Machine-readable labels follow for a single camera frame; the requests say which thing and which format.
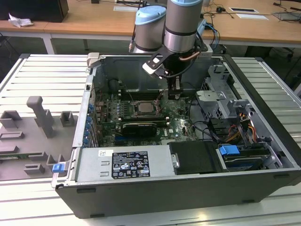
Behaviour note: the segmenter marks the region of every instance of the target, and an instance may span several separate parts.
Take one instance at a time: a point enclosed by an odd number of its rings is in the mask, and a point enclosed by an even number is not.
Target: yellow wire
[[[237,136],[239,136],[239,135],[240,135],[240,133],[237,132],[235,135],[233,135],[232,137],[230,137],[226,142],[229,142],[229,141],[235,139],[235,138],[236,138]]]

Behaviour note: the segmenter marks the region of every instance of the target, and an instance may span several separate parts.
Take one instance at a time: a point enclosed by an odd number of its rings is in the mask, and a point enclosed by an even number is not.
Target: robotic arm
[[[169,99],[180,97],[182,74],[201,51],[207,51],[197,32],[202,3],[203,0],[168,0],[167,10],[150,6],[137,11],[134,52],[153,53],[143,69],[167,79]]]

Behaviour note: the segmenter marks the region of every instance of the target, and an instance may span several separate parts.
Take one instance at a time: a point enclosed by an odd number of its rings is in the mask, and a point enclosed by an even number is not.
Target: desk leg
[[[56,49],[52,45],[52,42],[51,42],[51,35],[50,34],[45,34],[45,35],[43,35],[42,39],[44,41],[47,53],[48,54],[56,54]]]
[[[301,83],[299,84],[299,86],[295,89],[294,93],[301,97]]]
[[[87,39],[83,39],[83,41],[84,41],[84,48],[85,48],[85,50],[89,50],[88,40]]]

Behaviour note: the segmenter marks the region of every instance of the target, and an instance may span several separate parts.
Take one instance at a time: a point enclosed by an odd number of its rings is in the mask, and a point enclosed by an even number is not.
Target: blue latch
[[[89,108],[89,110],[93,110],[93,108],[94,108],[93,104],[89,104],[88,108]]]
[[[88,116],[88,117],[86,118],[86,121],[87,121],[87,122],[91,122],[91,121],[92,121],[92,118]]]
[[[89,143],[89,140],[87,138],[84,138],[83,143],[87,145]]]
[[[222,155],[224,154],[240,154],[236,145],[223,145],[219,148]]]
[[[52,172],[53,173],[64,173],[65,169],[65,163],[57,163],[54,164],[52,167]]]
[[[86,136],[86,137],[89,136],[89,131],[88,130],[84,131],[84,136]]]

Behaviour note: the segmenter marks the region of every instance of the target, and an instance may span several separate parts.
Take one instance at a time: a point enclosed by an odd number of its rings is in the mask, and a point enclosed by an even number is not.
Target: sticker
[[[112,153],[112,178],[125,179],[150,176],[147,152]]]
[[[100,150],[98,150],[98,157],[112,156],[113,151],[114,150],[100,149]]]

